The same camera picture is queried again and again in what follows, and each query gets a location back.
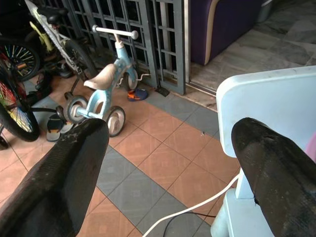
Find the light blue balance bike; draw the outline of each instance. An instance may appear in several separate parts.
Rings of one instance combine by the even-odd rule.
[[[138,32],[118,31],[100,28],[96,25],[92,27],[92,30],[93,32],[114,34],[118,58],[113,64],[108,64],[96,77],[84,82],[85,86],[96,90],[89,101],[80,95],[69,96],[63,115],[66,120],[74,124],[80,123],[86,118],[103,119],[108,124],[110,137],[115,137],[123,129],[125,112],[120,106],[111,107],[112,91],[119,83],[124,83],[124,87],[134,90],[138,82],[136,70],[119,35],[130,36],[135,40],[138,38]]]

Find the black cable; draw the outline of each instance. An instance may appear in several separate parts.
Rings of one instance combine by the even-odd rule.
[[[216,217],[216,216],[210,216],[210,215],[205,215],[205,214],[202,214],[202,213],[197,213],[197,212],[185,212],[185,213],[182,213],[180,215],[177,215],[177,216],[174,216],[171,218],[171,220],[168,222],[168,224],[166,225],[166,228],[164,228],[164,232],[163,232],[163,237],[166,236],[166,233],[167,233],[167,228],[169,226],[169,224],[178,216],[181,216],[181,215],[184,215],[184,214],[195,214],[195,215],[201,215],[201,216],[207,216],[207,217]]]

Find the marble floor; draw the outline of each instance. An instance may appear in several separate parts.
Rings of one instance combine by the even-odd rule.
[[[269,18],[206,66],[191,64],[191,81],[216,90],[228,77],[316,65],[316,2],[278,0]]]

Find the slipper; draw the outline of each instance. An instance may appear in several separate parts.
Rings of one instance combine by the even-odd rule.
[[[73,127],[74,127],[73,123],[71,123],[69,121],[66,121],[66,123],[63,126],[63,128],[60,130],[60,133],[64,134],[64,133],[70,131],[70,129],[72,129]]]
[[[56,142],[60,138],[60,131],[64,126],[64,122],[57,114],[49,117],[47,122],[46,139],[49,142]]]
[[[145,100],[148,96],[148,92],[145,89],[136,89],[131,90],[128,95],[127,99],[129,101],[139,101],[139,100]]]

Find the bicycle wheel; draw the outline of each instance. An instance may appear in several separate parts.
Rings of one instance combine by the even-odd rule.
[[[13,91],[4,83],[4,73],[0,69],[0,123],[13,135],[32,142],[40,134],[35,116],[29,108],[24,108],[22,102],[16,98]]]
[[[66,41],[65,50],[83,71],[88,72],[85,74],[89,79],[98,75],[98,71],[93,64],[93,61],[87,52],[77,42],[73,41],[72,39]]]
[[[18,81],[26,81],[40,68],[40,56],[30,45],[16,40],[0,40],[0,57]]]

